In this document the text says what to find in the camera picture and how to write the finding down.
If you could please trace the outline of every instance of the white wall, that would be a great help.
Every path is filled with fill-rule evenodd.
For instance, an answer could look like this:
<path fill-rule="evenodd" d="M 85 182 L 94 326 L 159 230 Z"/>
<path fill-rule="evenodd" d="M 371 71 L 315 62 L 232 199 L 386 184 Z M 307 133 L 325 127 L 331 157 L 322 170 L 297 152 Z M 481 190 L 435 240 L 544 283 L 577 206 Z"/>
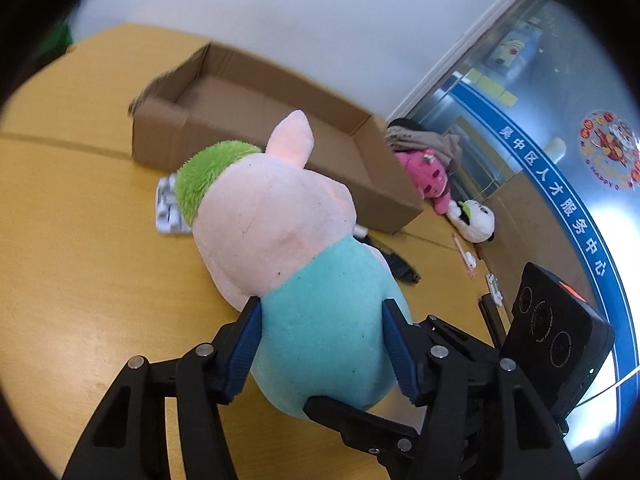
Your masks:
<path fill-rule="evenodd" d="M 388 117 L 512 1 L 83 0 L 73 34 L 77 41 L 121 22 L 194 32 L 299 70 Z"/>

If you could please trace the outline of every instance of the pink pig plush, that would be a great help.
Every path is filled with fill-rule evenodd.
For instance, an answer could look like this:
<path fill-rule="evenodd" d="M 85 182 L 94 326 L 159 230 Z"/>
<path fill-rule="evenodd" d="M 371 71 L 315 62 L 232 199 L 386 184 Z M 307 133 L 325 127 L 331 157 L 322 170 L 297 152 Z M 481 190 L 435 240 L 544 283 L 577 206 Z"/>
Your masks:
<path fill-rule="evenodd" d="M 339 182 L 305 169 L 306 116 L 275 127 L 265 153 L 224 140 L 180 169 L 175 194 L 222 296 L 242 310 L 260 298 L 262 336 L 251 374 L 271 403 L 306 418 L 327 396 L 368 410 L 397 383 L 382 302 L 409 306 L 378 250 L 353 237 L 356 209 Z"/>
<path fill-rule="evenodd" d="M 431 150 L 413 150 L 396 153 L 400 165 L 414 183 L 422 198 L 433 199 L 433 208 L 444 215 L 449 208 L 451 192 L 444 165 Z"/>

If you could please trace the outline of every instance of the red decorative sticker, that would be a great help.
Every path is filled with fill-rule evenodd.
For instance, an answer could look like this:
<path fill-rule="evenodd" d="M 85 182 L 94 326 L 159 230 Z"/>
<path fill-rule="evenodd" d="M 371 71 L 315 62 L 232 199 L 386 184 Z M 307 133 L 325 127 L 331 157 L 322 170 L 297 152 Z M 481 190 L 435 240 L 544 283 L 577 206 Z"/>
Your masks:
<path fill-rule="evenodd" d="M 580 151 L 591 173 L 616 190 L 640 189 L 640 137 L 613 112 L 594 112 L 582 122 Z"/>

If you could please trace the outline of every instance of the panda plush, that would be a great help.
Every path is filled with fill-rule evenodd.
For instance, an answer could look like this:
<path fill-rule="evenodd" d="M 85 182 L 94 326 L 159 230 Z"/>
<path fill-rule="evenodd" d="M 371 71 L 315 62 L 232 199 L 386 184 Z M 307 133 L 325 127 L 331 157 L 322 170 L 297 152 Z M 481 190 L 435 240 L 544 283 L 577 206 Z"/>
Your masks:
<path fill-rule="evenodd" d="M 495 216 L 487 206 L 475 200 L 449 202 L 447 218 L 465 240 L 474 244 L 494 239 Z"/>

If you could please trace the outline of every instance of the cardboard box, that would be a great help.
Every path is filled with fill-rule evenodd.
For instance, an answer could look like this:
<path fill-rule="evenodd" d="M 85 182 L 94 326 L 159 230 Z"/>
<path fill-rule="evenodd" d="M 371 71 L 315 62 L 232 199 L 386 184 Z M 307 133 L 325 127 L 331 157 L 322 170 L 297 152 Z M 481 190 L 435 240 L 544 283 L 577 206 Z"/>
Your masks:
<path fill-rule="evenodd" d="M 133 158 L 177 171 L 220 140 L 264 148 L 276 124 L 297 108 L 315 139 L 306 167 L 349 188 L 360 224 L 392 233 L 422 212 L 371 114 L 281 67 L 214 43 L 132 102 Z"/>

